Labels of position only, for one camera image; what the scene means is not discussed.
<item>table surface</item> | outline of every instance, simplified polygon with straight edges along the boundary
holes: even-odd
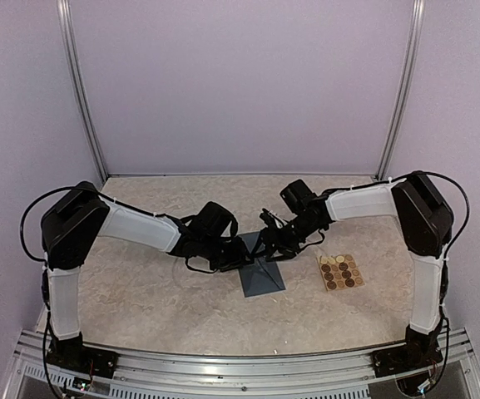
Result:
[[[111,178],[103,192],[177,217],[196,214],[213,200],[247,233],[264,227],[262,207],[291,219],[279,192],[297,178],[317,193],[370,182],[329,175],[135,177]],[[317,258],[329,254],[352,254],[365,285],[327,292]],[[194,266],[205,267],[205,261]],[[285,291],[244,298],[237,271],[193,273],[184,259],[99,238],[80,277],[82,333],[88,342],[117,347],[231,356],[327,352],[403,339],[413,269],[393,218],[331,224],[324,243],[279,266]]]

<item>aluminum frame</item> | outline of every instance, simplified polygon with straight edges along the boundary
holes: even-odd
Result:
[[[398,86],[395,107],[391,116],[391,121],[389,123],[388,137],[382,150],[379,167],[376,174],[373,175],[376,180],[383,180],[385,178],[389,163],[393,157],[395,143],[397,141],[398,133],[400,131],[403,113],[406,106],[406,101],[408,99],[409,88],[411,86],[413,78],[415,61],[417,59],[418,43],[421,37],[423,25],[424,4],[425,0],[413,0],[413,12],[410,23],[408,45],[404,58],[403,75]],[[76,94],[77,105],[82,116],[88,145],[90,146],[97,172],[101,177],[101,182],[104,184],[106,180],[111,177],[111,175],[108,173],[108,170],[106,168],[105,158],[102,154],[100,142],[92,122],[92,115],[90,112],[90,107],[88,105],[87,95],[84,90],[82,74],[78,62],[75,34],[73,32],[70,0],[57,0],[57,8],[62,29],[62,38],[64,40],[64,46],[66,49],[68,66],[70,68],[73,88]]]
[[[88,105],[87,94],[84,90],[81,69],[79,67],[79,57],[77,55],[77,45],[75,43],[75,34],[72,25],[72,13],[70,10],[69,0],[57,0],[58,19],[62,29],[62,39],[66,50],[67,64],[72,77],[73,89],[79,112],[82,117],[84,131],[86,133],[88,145],[92,153],[93,161],[97,169],[97,173],[101,178],[101,183],[105,184],[108,179],[108,170],[101,151],[99,139],[97,138],[96,129],[93,125],[90,106]]]
[[[439,336],[443,352],[446,330]],[[225,397],[227,399],[310,398],[332,392],[363,392],[375,382],[394,377],[376,378],[370,360],[373,350],[395,347],[395,342],[377,347],[342,352],[272,357],[205,357],[135,351],[102,345],[90,346],[114,350],[120,354],[114,378],[96,377],[102,388],[98,397]],[[24,331],[13,354],[12,373],[3,399],[15,399],[23,375],[42,379],[42,335]],[[480,367],[464,329],[450,333],[448,363],[461,362],[472,399],[480,399]],[[84,377],[49,367],[54,382]],[[398,377],[411,375],[408,372]]]
[[[397,100],[395,108],[389,122],[389,132],[386,139],[382,157],[380,158],[379,169],[377,170],[375,179],[384,180],[388,172],[389,163],[393,157],[393,151],[397,142],[400,126],[402,123],[404,109],[408,100],[409,88],[412,83],[413,70],[415,69],[415,61],[421,31],[423,27],[425,0],[413,0],[412,22],[409,31],[408,45],[406,47],[406,56],[404,59],[403,75],[398,86]]]

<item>robotic arm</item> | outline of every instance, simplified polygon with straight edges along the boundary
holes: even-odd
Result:
[[[52,314],[48,327],[53,339],[47,361],[78,372],[86,372],[92,363],[96,375],[113,375],[117,355],[84,347],[77,317],[78,274],[98,236],[148,245],[185,258],[188,268],[189,258],[201,256],[210,263],[210,272],[205,273],[213,273],[251,264],[259,256],[292,259],[305,248],[300,245],[312,233],[321,233],[336,221],[391,215],[398,217],[413,260],[413,312],[405,345],[373,354],[375,373],[383,377],[441,362],[437,338],[448,286],[445,257],[453,212],[431,180],[423,172],[413,172],[389,182],[329,189],[321,195],[296,180],[280,196],[295,217],[286,222],[264,209],[260,217],[267,227],[249,253],[236,236],[234,215],[216,203],[209,202],[198,215],[178,219],[116,202],[97,192],[91,183],[82,182],[70,190],[44,214],[41,223],[46,260],[43,292]],[[262,244],[264,249],[257,252]]]
[[[197,215],[178,219],[117,203],[92,183],[81,182],[44,214],[41,227],[46,260],[42,291],[53,337],[47,360],[78,372],[92,363],[102,377],[111,377],[117,355],[82,345],[77,306],[79,273],[96,237],[153,247],[185,258],[192,270],[188,259],[200,256],[210,263],[210,271],[203,273],[252,263],[245,243],[236,237],[234,215],[214,202]]]
[[[413,260],[413,311],[406,344],[373,354],[375,373],[384,377],[441,362],[438,335],[448,286],[446,249],[452,238],[453,212],[432,181],[423,172],[413,172],[396,182],[326,190],[318,196],[304,181],[296,180],[280,196],[296,217],[285,223],[264,209],[260,217],[267,227],[260,232],[255,251],[262,244],[265,249],[255,257],[291,259],[305,248],[300,244],[308,236],[336,221],[380,215],[398,218]]]

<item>lavender wall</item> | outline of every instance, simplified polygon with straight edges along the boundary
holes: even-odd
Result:
[[[72,2],[113,174],[373,174],[413,1]]]
[[[91,159],[56,2],[0,2],[0,384],[21,328],[34,326],[42,303],[41,266],[18,242],[21,213],[46,190],[97,182]],[[27,229],[36,254],[39,215]]]
[[[472,218],[451,256],[448,313],[480,360],[480,2],[428,0],[408,106],[390,172],[437,170],[467,190]],[[447,190],[454,198],[455,190]],[[463,202],[453,201],[458,222]]]

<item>black cable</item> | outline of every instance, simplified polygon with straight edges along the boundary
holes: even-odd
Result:
[[[323,232],[321,231],[321,229],[317,230],[317,232],[319,233],[319,235],[321,236],[321,239],[319,241],[315,241],[314,243],[309,243],[309,244],[306,244],[303,248],[300,249],[300,252],[303,252],[305,249],[307,249],[310,245],[319,245],[319,244],[322,244],[323,241],[324,241],[324,234]]]
[[[43,332],[43,340],[42,340],[42,360],[43,360],[43,371],[46,373],[46,380],[49,389],[51,389],[52,394],[57,399],[63,399],[61,396],[58,395],[55,387],[51,383],[51,378],[49,377],[49,370],[47,370],[47,359],[46,359],[46,343],[47,343],[47,332],[49,331],[49,323],[51,322],[51,311],[47,310],[47,321],[46,321],[46,329]]]
[[[153,214],[152,212],[148,212],[146,210],[143,210],[143,209],[140,209],[140,208],[137,208],[136,206],[132,206],[130,204],[126,204],[124,202],[121,202],[121,201],[118,201],[117,199],[113,199],[111,197],[109,197],[108,195],[106,194],[103,194],[102,192],[100,191],[97,191],[97,190],[94,190],[94,189],[89,189],[87,187],[76,187],[76,186],[65,186],[65,187],[59,187],[58,189],[54,189],[54,190],[51,190],[51,191],[48,191],[47,193],[45,194],[42,194],[40,195],[39,197],[37,197],[31,204],[29,204],[29,206],[25,209],[25,211],[23,212],[22,214],[22,218],[20,220],[20,242],[22,243],[22,248],[23,248],[23,252],[25,252],[25,254],[32,260],[34,260],[35,262],[45,262],[45,259],[43,258],[39,258],[38,256],[34,256],[33,254],[31,254],[31,252],[29,251],[27,245],[25,244],[25,238],[24,238],[24,234],[23,234],[23,226],[25,225],[25,220],[27,218],[27,215],[29,214],[29,212],[31,212],[31,209],[34,208],[40,201],[46,199],[47,197],[50,197],[54,194],[58,194],[58,193],[61,193],[61,192],[64,192],[64,191],[71,191],[71,190],[79,190],[79,191],[86,191],[86,192],[90,192],[90,193],[93,193],[95,195],[98,195],[102,198],[104,198],[105,200],[108,200],[108,201],[111,201],[115,204],[119,204],[121,206],[124,206],[125,208],[128,208],[128,209],[131,209],[131,210],[134,210],[135,212],[138,212],[140,214],[144,214],[146,216],[151,216],[151,217],[154,217],[154,218],[160,218],[160,217],[164,217],[164,216],[167,216],[166,214]]]
[[[463,189],[463,187],[454,179],[442,175],[441,173],[437,172],[429,172],[429,171],[422,171],[422,170],[417,170],[411,173],[407,173],[406,175],[400,175],[399,177],[395,177],[391,180],[379,180],[379,181],[374,181],[372,183],[367,183],[366,185],[356,185],[353,187],[341,187],[341,188],[336,188],[336,189],[327,189],[323,191],[323,195],[320,196],[321,199],[325,199],[326,193],[331,193],[334,191],[350,191],[350,190],[358,190],[358,189],[367,189],[368,187],[374,187],[375,185],[384,185],[386,183],[394,183],[395,181],[399,181],[402,179],[407,179],[408,177],[415,176],[415,175],[426,175],[426,176],[434,176],[438,177],[439,179],[443,179],[448,181],[450,184],[456,186],[456,188],[459,190],[459,192],[462,194],[463,199],[465,200],[465,209],[466,209],[466,214],[465,214],[465,220],[463,221],[461,227],[459,228],[458,232],[454,235],[454,237],[450,240],[450,242],[447,244],[447,248],[445,249],[445,258],[447,257],[448,251],[451,249],[453,244],[456,242],[456,240],[459,238],[460,234],[465,230],[465,227],[467,226],[467,223],[469,221],[469,216],[471,214],[471,206],[469,204],[469,198],[467,196],[467,193]]]
[[[204,274],[214,274],[215,272],[217,272],[217,270],[203,270],[201,268],[192,268],[189,264],[188,264],[188,260],[189,258],[186,258],[184,260],[184,264],[186,265],[186,267],[188,268],[188,270],[191,270],[192,272],[198,272],[198,273],[204,273]]]
[[[447,362],[448,362],[448,347],[450,345],[450,320],[448,319],[448,317],[446,317],[444,314],[443,314],[443,320],[445,320],[447,322],[447,347],[445,348],[445,358],[443,359],[443,367],[441,367],[441,372],[439,373],[439,377],[438,379],[435,381],[435,383],[430,387],[430,389],[428,389],[427,391],[425,391],[425,394],[431,392],[433,389],[435,389],[435,387],[438,386],[439,382],[441,381],[441,378],[443,378],[443,374],[445,373],[445,369],[447,368]]]

